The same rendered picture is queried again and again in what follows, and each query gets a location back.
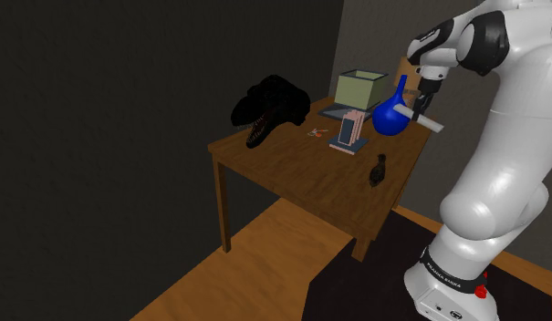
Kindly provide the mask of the white stick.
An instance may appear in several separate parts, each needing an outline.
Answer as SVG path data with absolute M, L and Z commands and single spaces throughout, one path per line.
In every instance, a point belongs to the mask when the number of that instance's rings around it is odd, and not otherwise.
M 409 109 L 406 106 L 403 106 L 402 104 L 395 105 L 393 109 L 396 112 L 402 114 L 403 116 L 409 118 L 410 120 L 417 122 L 418 124 L 422 125 L 427 129 L 430 129 L 433 132 L 439 133 L 443 129 L 442 124 L 432 119 L 429 119 L 423 116 L 420 112 L 413 111 L 412 109 Z

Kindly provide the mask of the blue round vase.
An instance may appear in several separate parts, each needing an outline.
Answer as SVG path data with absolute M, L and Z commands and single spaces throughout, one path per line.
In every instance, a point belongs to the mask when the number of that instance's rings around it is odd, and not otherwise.
M 379 104 L 372 113 L 371 120 L 374 129 L 384 136 L 395 136 L 404 131 L 410 118 L 396 111 L 396 105 L 406 106 L 403 99 L 403 91 L 407 81 L 407 76 L 402 75 L 399 79 L 395 93 L 385 102 Z

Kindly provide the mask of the green open box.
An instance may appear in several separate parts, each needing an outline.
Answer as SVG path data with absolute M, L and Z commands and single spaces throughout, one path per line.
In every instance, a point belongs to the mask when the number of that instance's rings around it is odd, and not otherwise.
M 338 77 L 334 102 L 341 106 L 367 110 L 381 103 L 387 73 L 353 69 Z

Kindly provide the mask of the pink and blue box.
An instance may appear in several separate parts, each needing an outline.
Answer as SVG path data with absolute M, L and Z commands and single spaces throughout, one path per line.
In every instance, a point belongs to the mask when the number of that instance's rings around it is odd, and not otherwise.
M 365 113 L 358 109 L 348 111 L 342 118 L 339 134 L 328 141 L 330 148 L 355 155 L 369 140 L 360 136 Z

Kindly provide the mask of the grey flat laptop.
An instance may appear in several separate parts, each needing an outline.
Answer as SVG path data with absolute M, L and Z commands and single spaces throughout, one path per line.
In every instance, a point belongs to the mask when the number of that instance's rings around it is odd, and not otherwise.
M 375 109 L 375 107 L 372 106 L 369 109 L 364 109 L 363 110 L 363 112 L 365 113 L 364 122 L 366 122 L 368 119 L 371 118 L 372 112 L 373 112 L 374 109 Z M 334 120 L 342 120 L 344 115 L 347 112 L 352 111 L 352 110 L 360 111 L 360 109 L 353 108 L 353 107 L 350 107 L 350 106 L 347 106 L 347 105 L 341 105 L 341 104 L 333 103 L 332 105 L 329 105 L 329 106 L 321 109 L 318 112 L 318 115 L 322 116 L 322 117 L 327 117 L 327 118 L 330 118 L 330 119 L 334 119 Z

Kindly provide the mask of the dark brown small figure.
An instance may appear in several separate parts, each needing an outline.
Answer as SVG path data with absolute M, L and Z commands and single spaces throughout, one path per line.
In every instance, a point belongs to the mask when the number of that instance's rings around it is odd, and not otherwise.
M 378 163 L 372 168 L 369 175 L 369 183 L 372 188 L 377 187 L 385 178 L 386 174 L 386 155 L 378 155 Z

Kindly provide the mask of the brown wooden table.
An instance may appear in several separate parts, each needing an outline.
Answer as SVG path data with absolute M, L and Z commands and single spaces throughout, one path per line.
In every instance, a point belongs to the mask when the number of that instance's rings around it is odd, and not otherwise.
M 350 155 L 328 145 L 340 124 L 318 112 L 332 101 L 323 98 L 313 103 L 301 126 L 280 125 L 254 149 L 245 146 L 245 130 L 209 144 L 225 252 L 231 249 L 231 234 L 224 171 L 231 169 L 351 235 L 356 240 L 352 257 L 364 259 L 390 210 L 398 205 L 431 132 L 411 123 L 397 136 L 382 136 L 366 121 L 361 135 L 369 142 Z M 312 129 L 328 132 L 310 137 Z M 386 155 L 385 178 L 372 188 L 370 171 L 382 153 Z

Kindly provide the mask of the black dinosaur head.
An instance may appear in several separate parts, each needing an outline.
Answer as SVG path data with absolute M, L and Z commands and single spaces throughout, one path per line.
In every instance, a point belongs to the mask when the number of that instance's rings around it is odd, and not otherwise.
M 254 149 L 278 126 L 300 126 L 310 112 L 308 93 L 279 75 L 270 75 L 247 90 L 231 113 L 234 126 L 250 126 L 245 146 Z

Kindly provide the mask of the dark robot stand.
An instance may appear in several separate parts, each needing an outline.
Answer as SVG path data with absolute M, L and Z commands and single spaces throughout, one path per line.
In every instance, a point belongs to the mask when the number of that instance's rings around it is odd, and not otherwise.
M 390 212 L 363 261 L 351 240 L 310 282 L 301 321 L 429 321 L 403 283 L 434 233 Z M 490 265 L 488 290 L 500 321 L 552 321 L 552 296 Z

